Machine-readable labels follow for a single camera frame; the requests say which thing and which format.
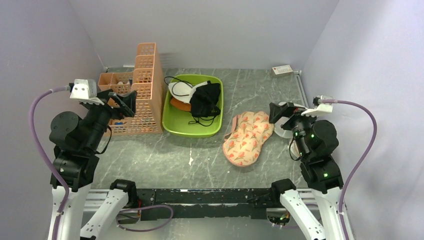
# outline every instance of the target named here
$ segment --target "gray wall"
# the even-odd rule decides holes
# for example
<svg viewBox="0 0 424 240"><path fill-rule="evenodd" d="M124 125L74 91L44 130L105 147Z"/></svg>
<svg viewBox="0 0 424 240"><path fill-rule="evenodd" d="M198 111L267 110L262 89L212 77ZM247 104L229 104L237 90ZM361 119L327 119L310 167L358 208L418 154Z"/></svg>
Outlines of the gray wall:
<svg viewBox="0 0 424 240"><path fill-rule="evenodd" d="M156 42L163 67L304 66L338 0L70 0L108 67Z"/></svg>
<svg viewBox="0 0 424 240"><path fill-rule="evenodd" d="M424 3L340 0L306 66L309 99L326 94L368 107L377 139L346 194L356 239L424 239ZM335 105L335 159L344 178L372 133L368 116Z"/></svg>
<svg viewBox="0 0 424 240"><path fill-rule="evenodd" d="M30 104L75 78L98 78L103 66L66 0L2 0L0 23L0 234L40 240L50 223L52 186L30 136ZM47 97L35 112L36 130L50 157L50 122L67 110L83 112L62 92Z"/></svg>

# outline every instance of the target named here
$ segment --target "gray marble surface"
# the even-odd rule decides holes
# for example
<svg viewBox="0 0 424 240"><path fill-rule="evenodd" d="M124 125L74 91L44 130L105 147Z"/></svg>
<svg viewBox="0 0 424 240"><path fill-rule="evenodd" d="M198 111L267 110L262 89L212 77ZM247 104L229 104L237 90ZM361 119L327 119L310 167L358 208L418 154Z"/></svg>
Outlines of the gray marble surface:
<svg viewBox="0 0 424 240"><path fill-rule="evenodd" d="M109 69L126 71L132 69ZM306 188L299 162L289 156L288 140L275 133L263 145L257 162L248 167L232 165L222 150L233 116L245 111L269 113L270 102L303 103L294 75L274 78L270 73L253 69L164 69L165 76L203 74L222 80L221 129L209 138L185 138L169 132L112 136L107 151L99 155L93 188L109 188L115 179L134 181L138 188L269 188L272 182L284 178ZM99 149L106 141L104 137Z"/></svg>

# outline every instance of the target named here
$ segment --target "green tray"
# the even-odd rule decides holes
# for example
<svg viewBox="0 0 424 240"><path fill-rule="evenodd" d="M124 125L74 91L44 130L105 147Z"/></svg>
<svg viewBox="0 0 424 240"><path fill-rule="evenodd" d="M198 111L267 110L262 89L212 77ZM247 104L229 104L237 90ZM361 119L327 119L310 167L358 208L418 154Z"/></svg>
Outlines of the green tray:
<svg viewBox="0 0 424 240"><path fill-rule="evenodd" d="M200 124L190 124L193 121L192 114L190 112L181 111L171 105L171 93L168 90L166 93L165 104L163 106L162 125L170 133L188 137L188 138L208 138L215 135L221 128L223 123L223 110L224 110L224 89L223 82L214 76L200 75L200 74L182 74L175 76L176 78L187 81L193 85L197 85L206 81L210 81L213 84L220 84L221 95L218 100L218 108L221 109L221 114L216 116L213 120L212 125L202 126Z"/></svg>

